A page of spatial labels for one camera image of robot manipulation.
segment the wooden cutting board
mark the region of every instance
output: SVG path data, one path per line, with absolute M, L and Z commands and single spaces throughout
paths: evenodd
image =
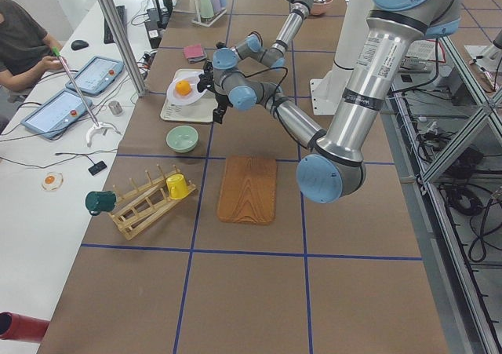
M 275 159 L 228 158 L 216 215 L 222 222 L 270 224 L 275 217 L 276 184 Z

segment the black t-shirt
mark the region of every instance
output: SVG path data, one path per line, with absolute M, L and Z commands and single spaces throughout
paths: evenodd
M 0 71 L 9 70 L 13 75 L 34 67 L 51 49 L 42 39 L 47 31 L 30 14 L 11 0 L 0 0 Z

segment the green bowl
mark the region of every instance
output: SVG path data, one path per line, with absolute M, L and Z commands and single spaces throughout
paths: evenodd
M 175 152 L 189 152 L 197 146 L 197 130 L 188 125 L 177 126 L 167 133 L 167 145 Z

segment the computer mouse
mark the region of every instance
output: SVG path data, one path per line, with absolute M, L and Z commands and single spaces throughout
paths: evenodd
M 79 50 L 82 48 L 86 48 L 89 46 L 89 43 L 86 42 L 85 40 L 75 40 L 74 42 L 71 43 L 71 48 L 73 50 Z

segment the tablet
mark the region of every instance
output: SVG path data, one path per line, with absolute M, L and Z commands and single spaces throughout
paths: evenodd
M 91 107 L 93 101 L 86 98 Z M 63 89 L 26 116 L 21 124 L 33 133 L 53 138 L 87 113 L 80 96 L 69 89 Z
M 94 97 L 99 95 L 120 75 L 124 63 L 102 56 L 93 57 L 75 75 L 78 88 L 82 93 Z M 66 84 L 67 89 L 74 89 L 73 83 Z

